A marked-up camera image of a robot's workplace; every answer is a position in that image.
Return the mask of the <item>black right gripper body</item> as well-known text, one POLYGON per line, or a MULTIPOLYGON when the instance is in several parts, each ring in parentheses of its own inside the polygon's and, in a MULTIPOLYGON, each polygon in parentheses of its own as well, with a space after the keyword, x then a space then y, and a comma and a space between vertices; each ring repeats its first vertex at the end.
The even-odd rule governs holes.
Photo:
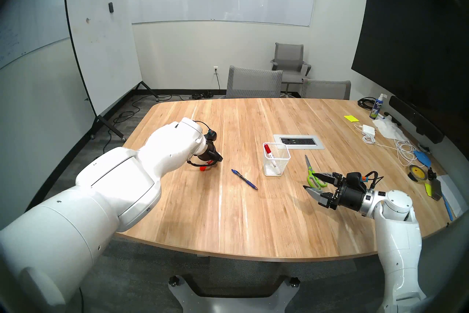
POLYGON ((336 210, 338 206, 344 206, 353 211, 359 211, 366 192, 367 186, 364 182, 360 182, 356 186, 348 182, 341 182, 331 200, 331 209, 336 210))

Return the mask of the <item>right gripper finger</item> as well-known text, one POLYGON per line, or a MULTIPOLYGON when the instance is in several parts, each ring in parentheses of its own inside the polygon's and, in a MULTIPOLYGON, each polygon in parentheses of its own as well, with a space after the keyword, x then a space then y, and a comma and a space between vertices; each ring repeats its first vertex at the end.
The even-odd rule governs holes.
POLYGON ((339 173, 315 173, 315 177, 333 186, 340 186, 343 180, 343 175, 339 173))
POLYGON ((331 200, 332 200, 332 193, 324 192, 316 188, 312 188, 309 186, 303 186, 305 191, 315 199, 318 204, 325 208, 330 208, 331 200))

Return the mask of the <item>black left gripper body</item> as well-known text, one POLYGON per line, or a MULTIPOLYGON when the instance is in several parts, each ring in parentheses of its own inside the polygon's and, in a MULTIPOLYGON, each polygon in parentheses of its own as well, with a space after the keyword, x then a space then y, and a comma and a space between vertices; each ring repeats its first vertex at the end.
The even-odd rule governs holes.
POLYGON ((206 150, 201 154, 201 160, 214 162, 214 153, 218 152, 216 151, 213 141, 206 140, 206 150))

